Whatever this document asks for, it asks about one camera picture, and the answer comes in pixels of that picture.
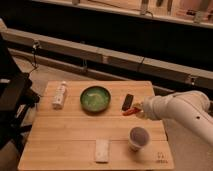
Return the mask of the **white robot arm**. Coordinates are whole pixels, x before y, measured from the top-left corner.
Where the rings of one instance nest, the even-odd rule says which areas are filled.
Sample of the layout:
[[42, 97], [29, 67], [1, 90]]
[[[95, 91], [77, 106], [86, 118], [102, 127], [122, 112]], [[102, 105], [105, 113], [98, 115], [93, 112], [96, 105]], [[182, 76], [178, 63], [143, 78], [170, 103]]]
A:
[[210, 99], [201, 91], [149, 96], [134, 104], [150, 120], [173, 119], [213, 147], [213, 117]]

